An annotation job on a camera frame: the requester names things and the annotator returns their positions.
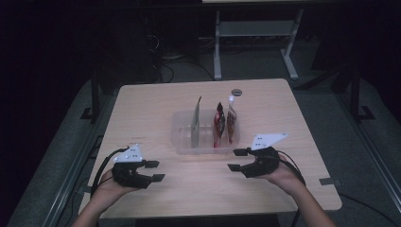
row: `table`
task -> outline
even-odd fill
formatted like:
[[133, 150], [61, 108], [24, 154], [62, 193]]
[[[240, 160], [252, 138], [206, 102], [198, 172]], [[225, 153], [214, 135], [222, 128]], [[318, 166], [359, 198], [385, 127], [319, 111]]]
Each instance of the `table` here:
[[[121, 88], [99, 150], [90, 184], [104, 158], [118, 148], [138, 143], [147, 160], [158, 160], [157, 168], [139, 168], [149, 175], [164, 173], [160, 183], [125, 195], [102, 218], [173, 218], [215, 215], [268, 214], [297, 210], [293, 199], [275, 185], [246, 179], [231, 172], [227, 164], [245, 165], [252, 156], [233, 153], [180, 155], [171, 143], [172, 115], [200, 109], [228, 107], [228, 95], [240, 89], [234, 107], [240, 127], [239, 148], [251, 145], [256, 133], [286, 132], [274, 145], [286, 152], [301, 169], [306, 185], [324, 210], [341, 207], [322, 156], [315, 145], [298, 104], [284, 79], [255, 79], [175, 84], [129, 85]], [[105, 169], [113, 167], [109, 162]], [[81, 208], [89, 200], [85, 195]]]

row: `item in container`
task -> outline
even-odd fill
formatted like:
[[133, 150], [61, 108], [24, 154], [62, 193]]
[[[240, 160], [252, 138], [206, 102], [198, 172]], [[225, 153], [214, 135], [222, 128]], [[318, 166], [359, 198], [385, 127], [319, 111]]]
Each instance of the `item in container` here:
[[200, 102], [201, 96], [198, 100], [198, 104], [195, 107], [195, 112], [192, 117], [191, 123], [191, 148], [198, 148], [200, 145]]
[[235, 135], [236, 113], [233, 108], [234, 96], [228, 97], [228, 113], [227, 113], [227, 132], [228, 142], [233, 144]]
[[216, 114], [213, 122], [214, 122], [213, 148], [219, 148], [221, 146], [221, 136], [224, 133], [224, 128], [225, 128], [225, 116], [221, 102], [218, 103], [218, 108], [216, 109]]

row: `snack package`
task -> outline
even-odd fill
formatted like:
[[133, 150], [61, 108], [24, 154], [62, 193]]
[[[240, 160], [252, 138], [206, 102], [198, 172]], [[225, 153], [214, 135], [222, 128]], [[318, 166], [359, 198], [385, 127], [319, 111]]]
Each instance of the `snack package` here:
[[224, 133], [224, 128], [225, 128], [225, 116], [224, 116], [223, 106], [221, 105], [221, 102], [218, 103], [218, 108], [216, 109], [216, 114], [215, 114], [213, 123], [214, 123], [213, 148], [219, 148], [221, 145], [221, 136]]
[[236, 113], [233, 108], [234, 96], [228, 97], [228, 113], [227, 113], [227, 132], [228, 142], [233, 144], [235, 135]]
[[194, 116], [192, 117], [191, 148], [198, 148], [200, 146], [200, 102], [201, 96], [198, 100], [197, 106], [195, 107]]

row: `human arm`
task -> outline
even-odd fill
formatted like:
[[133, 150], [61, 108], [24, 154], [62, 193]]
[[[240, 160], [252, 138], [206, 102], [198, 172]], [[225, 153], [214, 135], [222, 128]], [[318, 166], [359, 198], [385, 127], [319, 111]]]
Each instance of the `human arm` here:
[[[284, 161], [286, 160], [286, 158], [281, 155], [280, 158]], [[270, 183], [277, 185], [289, 194], [298, 205], [301, 215], [308, 227], [336, 226], [333, 220], [323, 211], [322, 207], [306, 186], [298, 180], [295, 174], [286, 165], [280, 163], [274, 172], [258, 178], [268, 180]]]
[[125, 194], [139, 190], [133, 187], [123, 187], [113, 180], [112, 171], [109, 169], [103, 174], [100, 184], [93, 197], [89, 200], [79, 216], [75, 220], [74, 227], [96, 226], [100, 215], [110, 206], [115, 204]]

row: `plastic container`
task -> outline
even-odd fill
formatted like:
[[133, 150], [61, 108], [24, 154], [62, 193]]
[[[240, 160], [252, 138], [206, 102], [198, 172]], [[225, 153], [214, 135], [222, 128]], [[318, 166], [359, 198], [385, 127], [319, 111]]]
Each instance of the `plastic container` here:
[[171, 142], [179, 154], [217, 154], [231, 153], [239, 142], [238, 117], [235, 124], [235, 142], [228, 142], [227, 129], [221, 136], [221, 146], [213, 148], [213, 119], [216, 110], [200, 110], [200, 140], [198, 148], [191, 148], [191, 121], [193, 111], [181, 111], [173, 114]]

